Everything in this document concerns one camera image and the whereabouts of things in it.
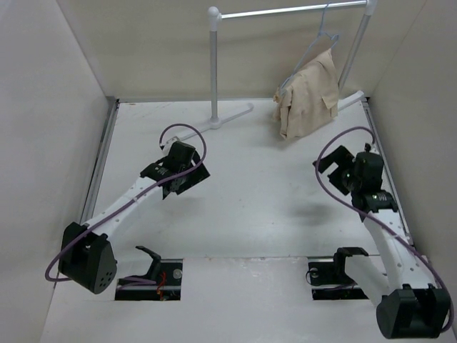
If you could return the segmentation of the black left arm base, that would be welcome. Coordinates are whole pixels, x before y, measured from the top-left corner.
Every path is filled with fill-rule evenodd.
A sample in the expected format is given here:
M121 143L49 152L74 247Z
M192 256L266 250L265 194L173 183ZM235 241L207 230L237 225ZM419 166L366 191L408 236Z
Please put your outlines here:
M133 274L117 281L115 301L179 301L183 279L183 259L162 259L144 246L136 249L151 258L144 274Z

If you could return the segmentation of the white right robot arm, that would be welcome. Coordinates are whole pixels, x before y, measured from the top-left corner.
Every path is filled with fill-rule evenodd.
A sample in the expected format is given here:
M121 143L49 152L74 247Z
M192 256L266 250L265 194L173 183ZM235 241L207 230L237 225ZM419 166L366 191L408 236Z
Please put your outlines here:
M387 339L435 339L451 310L451 297L437 287L437 277L426 272L425 260L407 242L398 205L383 189L384 162L370 145L352 155L339 146L313 162L317 174L336 165L329 182L351 197L355 210L372 236L381 257L380 272L360 247L342 247L334 255L331 274L338 282L357 283L376 308L376 321Z

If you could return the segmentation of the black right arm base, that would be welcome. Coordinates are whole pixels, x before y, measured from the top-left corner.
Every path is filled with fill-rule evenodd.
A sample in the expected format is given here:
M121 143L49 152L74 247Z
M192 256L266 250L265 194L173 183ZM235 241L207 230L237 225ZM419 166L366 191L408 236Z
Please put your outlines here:
M357 283L345 273L346 259L352 256L368 257L360 247L340 247L332 257L308 259L306 281L311 286L315 301L368 299Z

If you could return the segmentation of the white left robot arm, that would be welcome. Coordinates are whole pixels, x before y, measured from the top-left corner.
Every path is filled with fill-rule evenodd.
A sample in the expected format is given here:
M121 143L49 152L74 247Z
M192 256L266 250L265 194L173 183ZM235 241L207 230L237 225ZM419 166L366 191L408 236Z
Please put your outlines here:
M180 195L209 178L204 166L207 148L200 155L194 146L175 141L166 156L143 169L136 181L112 205L83 224L70 223L64 230L58 271L93 294L102 293L114 280L117 261L114 240L140 214Z

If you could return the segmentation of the beige trousers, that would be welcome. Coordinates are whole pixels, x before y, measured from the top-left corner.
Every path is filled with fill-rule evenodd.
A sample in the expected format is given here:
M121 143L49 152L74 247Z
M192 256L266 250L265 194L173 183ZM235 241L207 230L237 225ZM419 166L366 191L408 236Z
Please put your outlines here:
M338 79L332 50L320 53L300 69L273 97L273 119L285 140L308 136L338 115Z

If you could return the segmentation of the light blue clothes hanger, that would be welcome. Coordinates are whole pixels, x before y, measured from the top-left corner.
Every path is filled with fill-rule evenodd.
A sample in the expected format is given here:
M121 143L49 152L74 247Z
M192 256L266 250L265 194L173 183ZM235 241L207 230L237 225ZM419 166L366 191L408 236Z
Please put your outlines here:
M324 8L321 11L321 20L319 23L317 34L314 40L308 45L301 58L293 68L291 74L278 86L278 95L283 96L286 92L286 86L291 82L292 78L299 72L299 70L305 65L306 62L310 61L312 53L317 52L317 46L324 41L328 47L332 49L337 45L340 34L338 32L331 33L326 30L326 13L329 11L331 1L327 1Z

